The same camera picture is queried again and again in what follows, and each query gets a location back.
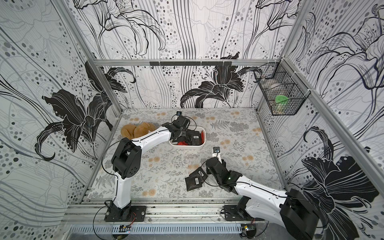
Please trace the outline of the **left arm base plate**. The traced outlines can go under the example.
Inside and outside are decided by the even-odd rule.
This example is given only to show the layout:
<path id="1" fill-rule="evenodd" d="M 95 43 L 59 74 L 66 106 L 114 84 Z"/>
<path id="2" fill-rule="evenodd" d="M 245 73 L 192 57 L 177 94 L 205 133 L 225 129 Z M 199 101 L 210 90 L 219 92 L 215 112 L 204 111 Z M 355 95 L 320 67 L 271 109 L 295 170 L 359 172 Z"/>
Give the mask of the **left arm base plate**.
<path id="1" fill-rule="evenodd" d="M 146 216 L 146 206 L 131 206 L 120 209 L 114 204 L 107 208 L 105 215 L 106 222 L 144 222 Z"/>

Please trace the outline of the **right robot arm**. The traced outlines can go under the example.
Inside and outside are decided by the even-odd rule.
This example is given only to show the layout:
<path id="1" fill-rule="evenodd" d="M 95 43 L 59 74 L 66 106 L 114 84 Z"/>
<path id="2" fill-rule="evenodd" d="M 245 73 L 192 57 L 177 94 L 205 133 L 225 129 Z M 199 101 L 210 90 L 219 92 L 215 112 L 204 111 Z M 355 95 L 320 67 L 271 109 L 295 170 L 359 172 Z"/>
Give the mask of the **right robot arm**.
<path id="1" fill-rule="evenodd" d="M 218 157 L 208 159 L 206 168 L 218 187 L 242 197 L 236 213 L 240 218 L 263 219 L 281 225 L 296 240 L 313 239 L 320 217 L 299 191 L 279 191 L 258 184 L 241 173 L 227 170 Z"/>

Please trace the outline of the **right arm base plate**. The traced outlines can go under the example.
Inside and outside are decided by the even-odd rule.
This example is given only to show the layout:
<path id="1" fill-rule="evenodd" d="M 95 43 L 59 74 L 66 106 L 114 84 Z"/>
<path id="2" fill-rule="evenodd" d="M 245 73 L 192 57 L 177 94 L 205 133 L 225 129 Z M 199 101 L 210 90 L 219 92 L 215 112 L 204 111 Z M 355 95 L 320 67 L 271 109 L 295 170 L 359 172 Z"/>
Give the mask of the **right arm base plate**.
<path id="1" fill-rule="evenodd" d="M 225 205 L 220 212 L 224 214 L 225 220 L 228 222 L 236 222 L 236 221 L 264 221 L 261 218 L 253 218 L 251 217 L 245 210 L 244 207 L 238 207 L 236 205 Z"/>

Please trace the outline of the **black tea bag sachet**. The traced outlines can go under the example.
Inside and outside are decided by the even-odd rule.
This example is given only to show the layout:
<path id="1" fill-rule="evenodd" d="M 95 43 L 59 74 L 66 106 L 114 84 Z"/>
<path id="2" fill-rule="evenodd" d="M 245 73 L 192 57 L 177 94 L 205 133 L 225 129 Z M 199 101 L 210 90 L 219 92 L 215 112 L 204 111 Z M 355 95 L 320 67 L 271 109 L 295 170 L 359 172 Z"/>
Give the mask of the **black tea bag sachet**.
<path id="1" fill-rule="evenodd" d="M 202 144 L 201 133 L 198 131 L 186 132 L 185 142 L 188 146 L 200 146 Z"/>

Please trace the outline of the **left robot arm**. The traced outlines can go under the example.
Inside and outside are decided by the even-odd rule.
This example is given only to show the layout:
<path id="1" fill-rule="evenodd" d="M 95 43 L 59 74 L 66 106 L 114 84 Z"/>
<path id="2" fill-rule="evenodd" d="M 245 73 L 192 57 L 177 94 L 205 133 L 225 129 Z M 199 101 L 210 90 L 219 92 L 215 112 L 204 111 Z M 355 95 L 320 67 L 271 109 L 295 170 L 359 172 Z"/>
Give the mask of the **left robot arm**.
<path id="1" fill-rule="evenodd" d="M 142 137 L 133 140 L 123 138 L 119 142 L 111 159 L 113 171 L 117 176 L 114 206 L 121 210 L 131 203 L 132 180 L 141 167 L 142 155 L 164 142 L 177 141 L 184 137 L 189 126 L 190 119 L 179 115 L 171 123 L 162 124 L 161 127 Z"/>

